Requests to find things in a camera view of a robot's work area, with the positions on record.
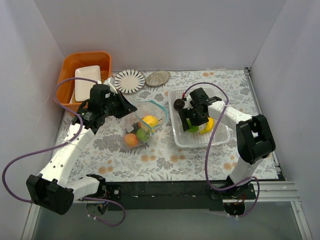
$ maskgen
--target striped plate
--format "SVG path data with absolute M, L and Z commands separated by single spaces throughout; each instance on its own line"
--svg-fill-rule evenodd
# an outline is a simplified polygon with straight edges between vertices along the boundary
M 145 75 L 135 69 L 127 69 L 119 72 L 114 77 L 114 86 L 123 94 L 134 94 L 141 90 L 145 83 Z

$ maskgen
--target white plastic basket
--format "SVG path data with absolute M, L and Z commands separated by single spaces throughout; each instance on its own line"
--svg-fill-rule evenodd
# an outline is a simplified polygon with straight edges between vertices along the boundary
M 202 87 L 209 98 L 216 96 L 215 89 L 213 87 Z M 174 89 L 168 92 L 168 101 L 169 101 L 169 110 L 170 118 L 173 128 L 174 141 L 180 148 L 202 148 L 207 147 L 209 139 L 211 137 L 212 131 L 204 134 L 200 134 L 200 131 L 203 130 L 206 124 L 199 126 L 199 131 L 197 132 L 188 132 L 184 131 L 182 127 L 182 122 L 178 112 L 174 109 L 174 102 L 176 99 L 182 97 L 183 92 L 187 88 Z M 229 128 L 220 123 L 216 133 L 214 134 L 213 141 L 211 146 L 226 144 L 230 141 L 230 132 Z

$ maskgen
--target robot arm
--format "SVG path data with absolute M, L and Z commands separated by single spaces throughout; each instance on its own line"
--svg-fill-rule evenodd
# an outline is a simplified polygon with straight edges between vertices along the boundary
M 80 134 L 69 142 L 81 127 L 79 119 L 75 116 L 64 139 L 68 144 L 54 154 L 38 176 L 30 175 L 27 179 L 26 185 L 32 202 L 63 215 L 74 200 L 88 195 L 102 198 L 104 196 L 102 185 L 106 182 L 103 177 L 88 174 L 68 183 L 70 172 L 81 152 L 95 136 L 99 127 L 105 123 L 105 118 L 109 116 L 122 118 L 136 110 L 137 108 L 113 86 L 94 85 L 90 90 L 90 98 L 84 101 L 77 111 L 83 120 Z
M 218 119 L 225 107 L 219 97 L 209 98 L 200 87 L 190 93 L 186 99 L 177 99 L 174 108 L 181 118 L 183 130 L 191 125 L 199 126 L 208 121 L 208 117 Z M 251 177 L 257 166 L 276 149 L 268 121 L 265 116 L 251 116 L 227 106 L 221 122 L 236 132 L 239 160 L 236 167 L 229 174 L 229 185 Z

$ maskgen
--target green apple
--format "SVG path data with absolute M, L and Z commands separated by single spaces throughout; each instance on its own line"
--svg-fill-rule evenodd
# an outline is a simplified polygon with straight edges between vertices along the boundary
M 136 136 L 141 142 L 144 143 L 146 143 L 150 139 L 150 133 L 143 128 L 139 128 L 138 131 L 136 131 Z
M 195 133 L 195 132 L 198 132 L 198 131 L 199 131 L 199 127 L 198 127 L 198 126 L 192 126 L 192 125 L 191 125 L 191 122 L 190 122 L 189 118 L 186 119 L 186 122 L 188 123 L 189 128 L 190 128 L 190 129 L 188 130 L 188 132 L 190 132 L 190 133 Z

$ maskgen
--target orange plastic bin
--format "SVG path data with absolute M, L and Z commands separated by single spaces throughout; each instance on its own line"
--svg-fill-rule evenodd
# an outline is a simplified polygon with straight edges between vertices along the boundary
M 76 69 L 95 65 L 100 66 L 101 80 L 106 80 L 112 75 L 112 60 L 107 52 L 78 52 L 67 56 L 62 65 L 58 84 L 65 79 L 75 77 Z M 59 87 L 56 96 L 64 106 L 76 112 L 81 102 L 70 103 L 74 89 L 75 81 L 67 81 Z

